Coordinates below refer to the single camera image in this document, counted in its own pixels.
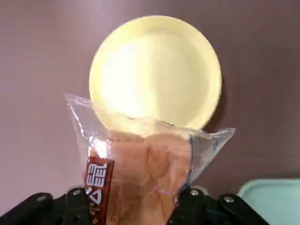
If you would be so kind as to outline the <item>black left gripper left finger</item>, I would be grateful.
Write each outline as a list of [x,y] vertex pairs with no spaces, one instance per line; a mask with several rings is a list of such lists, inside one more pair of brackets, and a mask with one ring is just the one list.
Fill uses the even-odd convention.
[[54,199],[35,193],[0,217],[2,225],[91,225],[89,200],[83,187]]

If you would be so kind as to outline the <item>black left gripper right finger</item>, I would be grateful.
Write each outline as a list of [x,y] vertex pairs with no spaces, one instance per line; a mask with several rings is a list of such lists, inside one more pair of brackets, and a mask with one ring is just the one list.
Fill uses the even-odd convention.
[[264,220],[237,195],[214,199],[197,188],[187,187],[176,199],[170,225],[265,225]]

